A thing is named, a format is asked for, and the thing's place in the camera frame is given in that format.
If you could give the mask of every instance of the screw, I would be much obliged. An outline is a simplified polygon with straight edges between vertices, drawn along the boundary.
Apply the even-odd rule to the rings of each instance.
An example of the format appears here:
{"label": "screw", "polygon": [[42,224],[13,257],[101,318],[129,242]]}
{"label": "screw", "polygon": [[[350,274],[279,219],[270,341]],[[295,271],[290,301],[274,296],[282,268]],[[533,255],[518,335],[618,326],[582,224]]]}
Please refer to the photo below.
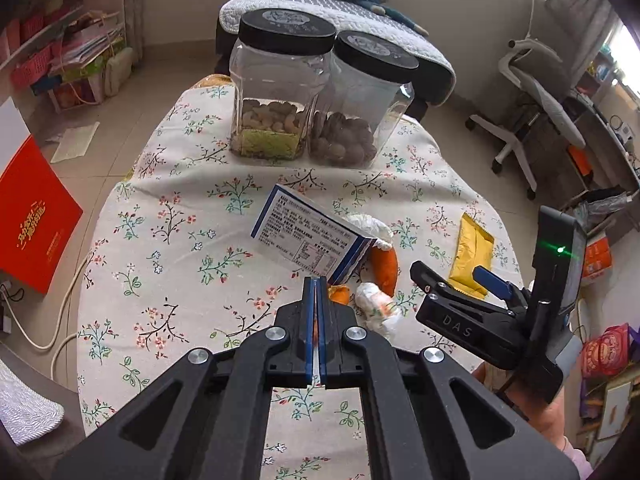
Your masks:
{"label": "screw", "polygon": [[204,348],[194,348],[189,352],[189,362],[195,365],[201,365],[202,363],[206,363],[209,359],[209,352],[207,352]]}
{"label": "screw", "polygon": [[422,355],[430,363],[441,363],[444,361],[444,352],[435,346],[425,348]]}
{"label": "screw", "polygon": [[279,326],[272,326],[267,329],[265,332],[267,339],[271,339],[272,341],[280,341],[280,339],[284,339],[284,336],[287,335],[287,331]]}
{"label": "screw", "polygon": [[367,331],[363,329],[361,326],[350,326],[347,329],[347,337],[349,339],[353,339],[354,341],[359,341],[360,339],[364,339],[367,336]]}

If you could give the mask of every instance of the clear plastic jar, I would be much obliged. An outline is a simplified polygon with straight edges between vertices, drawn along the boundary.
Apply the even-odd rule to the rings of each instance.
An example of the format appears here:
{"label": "clear plastic jar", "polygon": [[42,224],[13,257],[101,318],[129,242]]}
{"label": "clear plastic jar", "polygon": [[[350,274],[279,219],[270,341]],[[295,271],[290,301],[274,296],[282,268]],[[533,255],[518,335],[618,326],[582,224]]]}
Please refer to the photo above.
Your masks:
{"label": "clear plastic jar", "polygon": [[417,68],[418,60],[396,44],[364,32],[340,32],[309,136],[313,160],[369,166],[414,99]]}
{"label": "clear plastic jar", "polygon": [[331,23],[306,12],[242,15],[229,63],[236,84],[232,152],[284,159],[304,152],[316,97],[329,79],[334,38]]}

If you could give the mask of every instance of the floral pattern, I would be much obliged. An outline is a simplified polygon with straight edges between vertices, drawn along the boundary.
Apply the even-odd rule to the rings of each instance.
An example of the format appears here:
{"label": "floral pattern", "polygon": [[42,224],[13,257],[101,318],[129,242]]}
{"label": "floral pattern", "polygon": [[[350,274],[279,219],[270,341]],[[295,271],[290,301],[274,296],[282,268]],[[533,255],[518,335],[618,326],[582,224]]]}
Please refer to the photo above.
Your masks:
{"label": "floral pattern", "polygon": [[[492,271],[522,286],[497,212],[417,123],[400,121],[367,170],[317,167],[306,158],[274,166],[229,152],[233,99],[226,83],[186,91],[156,128],[132,179],[116,185],[100,213],[78,313],[87,433],[190,349],[237,348],[271,326],[280,306],[300,300],[306,272],[255,251],[249,237],[277,182],[325,210],[365,212],[395,231],[402,272],[394,299],[403,318],[394,343],[404,349],[437,345],[466,369],[477,365],[415,321],[424,292],[408,272],[422,260],[449,275],[464,212],[495,237]],[[348,282],[352,296],[369,280],[365,262]],[[316,377],[308,388],[275,388],[271,400],[264,480],[370,478],[357,390],[325,390]]]}

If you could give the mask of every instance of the black lid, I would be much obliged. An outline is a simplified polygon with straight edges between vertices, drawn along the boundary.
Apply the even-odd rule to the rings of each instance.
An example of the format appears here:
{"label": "black lid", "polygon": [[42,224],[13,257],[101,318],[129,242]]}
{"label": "black lid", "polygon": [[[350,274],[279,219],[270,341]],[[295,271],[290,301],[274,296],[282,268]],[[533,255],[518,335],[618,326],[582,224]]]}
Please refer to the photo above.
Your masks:
{"label": "black lid", "polygon": [[250,10],[240,18],[244,44],[292,56],[319,56],[334,46],[335,27],[327,20],[291,9]]}
{"label": "black lid", "polygon": [[404,48],[355,30],[338,34],[334,54],[365,74],[394,83],[408,83],[418,68],[418,60]]}

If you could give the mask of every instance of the white office chair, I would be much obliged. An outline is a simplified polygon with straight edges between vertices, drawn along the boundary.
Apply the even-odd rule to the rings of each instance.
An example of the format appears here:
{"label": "white office chair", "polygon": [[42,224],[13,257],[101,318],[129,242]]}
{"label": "white office chair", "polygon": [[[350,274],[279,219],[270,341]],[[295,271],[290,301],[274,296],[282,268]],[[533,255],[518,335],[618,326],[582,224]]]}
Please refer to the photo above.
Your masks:
{"label": "white office chair", "polygon": [[524,173],[527,182],[529,183],[527,197],[530,200],[534,200],[538,184],[533,176],[522,144],[533,124],[540,117],[546,115],[555,126],[556,131],[558,131],[559,134],[574,146],[584,148],[585,143],[580,131],[578,131],[578,128],[576,128],[575,124],[572,123],[571,119],[562,109],[562,105],[549,92],[547,92],[533,76],[512,65],[512,62],[515,59],[522,59],[532,50],[541,52],[557,62],[562,63],[558,54],[544,43],[540,43],[538,40],[534,40],[532,38],[520,41],[511,40],[509,42],[509,47],[510,51],[498,62],[498,70],[509,81],[522,91],[526,92],[536,101],[539,108],[538,112],[515,133],[505,130],[477,114],[469,117],[465,124],[469,130],[472,130],[476,124],[479,124],[485,130],[506,142],[505,147],[494,158],[491,168],[495,174],[500,173],[502,171],[502,162],[505,157],[513,152],[518,159],[518,163],[522,168],[522,172]]}

